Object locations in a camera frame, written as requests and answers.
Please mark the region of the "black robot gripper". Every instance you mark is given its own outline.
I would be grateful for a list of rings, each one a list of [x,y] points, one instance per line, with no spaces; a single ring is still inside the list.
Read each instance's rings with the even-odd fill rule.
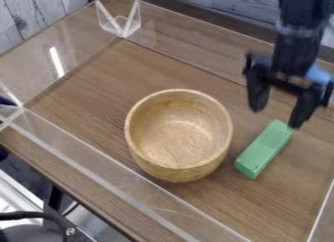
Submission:
[[[319,105],[328,105],[332,75],[316,65],[323,28],[276,34],[272,55],[248,52],[243,74],[247,79],[249,109],[267,105],[269,87],[299,95],[288,126],[299,129]]]

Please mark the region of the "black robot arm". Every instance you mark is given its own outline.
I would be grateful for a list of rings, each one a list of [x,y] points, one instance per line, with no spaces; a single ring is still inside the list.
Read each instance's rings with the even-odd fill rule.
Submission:
[[[279,0],[276,38],[269,56],[248,53],[243,74],[249,109],[267,105],[272,86],[297,97],[288,126],[301,127],[317,107],[329,103],[334,74],[316,64],[323,32],[334,13],[334,0]]]

